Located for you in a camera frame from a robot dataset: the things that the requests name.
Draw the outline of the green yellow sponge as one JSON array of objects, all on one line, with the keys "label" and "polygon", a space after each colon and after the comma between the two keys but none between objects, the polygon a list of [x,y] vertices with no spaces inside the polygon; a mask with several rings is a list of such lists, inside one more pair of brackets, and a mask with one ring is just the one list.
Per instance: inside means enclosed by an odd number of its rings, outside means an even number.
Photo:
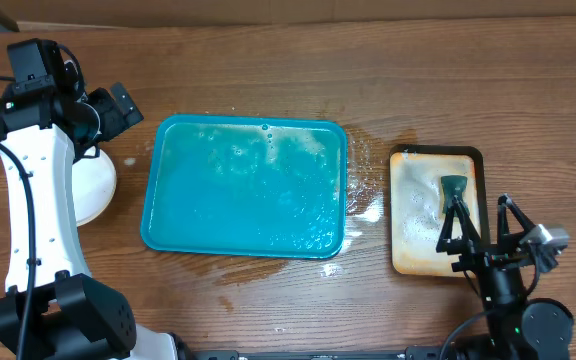
[{"label": "green yellow sponge", "polygon": [[454,198],[460,201],[463,200],[463,195],[468,185],[468,178],[462,175],[442,176],[440,184],[443,193],[442,212],[447,214]]}]

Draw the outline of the white plate front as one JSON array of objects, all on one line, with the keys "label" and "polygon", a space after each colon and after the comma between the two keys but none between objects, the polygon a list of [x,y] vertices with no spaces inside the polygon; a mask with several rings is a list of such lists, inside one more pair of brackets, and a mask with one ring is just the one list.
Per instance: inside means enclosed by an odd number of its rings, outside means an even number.
[{"label": "white plate front", "polygon": [[77,226],[82,226],[97,218],[114,196],[117,175],[110,157],[100,148],[89,148],[73,165],[72,185]]}]

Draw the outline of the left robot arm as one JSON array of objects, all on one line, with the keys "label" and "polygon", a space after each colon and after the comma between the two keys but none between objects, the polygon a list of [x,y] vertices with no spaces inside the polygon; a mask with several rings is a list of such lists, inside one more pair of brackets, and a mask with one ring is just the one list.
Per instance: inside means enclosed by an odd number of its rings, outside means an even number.
[{"label": "left robot arm", "polygon": [[142,118],[120,83],[88,96],[20,83],[0,98],[11,227],[0,342],[17,358],[192,358],[176,335],[138,325],[126,297],[92,278],[79,242],[74,163]]}]

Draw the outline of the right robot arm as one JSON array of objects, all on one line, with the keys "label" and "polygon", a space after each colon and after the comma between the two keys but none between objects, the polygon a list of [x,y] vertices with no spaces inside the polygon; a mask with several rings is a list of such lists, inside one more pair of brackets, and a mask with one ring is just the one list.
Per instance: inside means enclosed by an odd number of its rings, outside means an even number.
[{"label": "right robot arm", "polygon": [[482,243],[455,195],[436,246],[456,255],[452,270],[478,289],[483,311],[453,330],[440,359],[568,359],[574,316],[561,302],[535,298],[540,277],[558,266],[569,233],[560,225],[533,223],[507,195],[498,201],[497,242]]}]

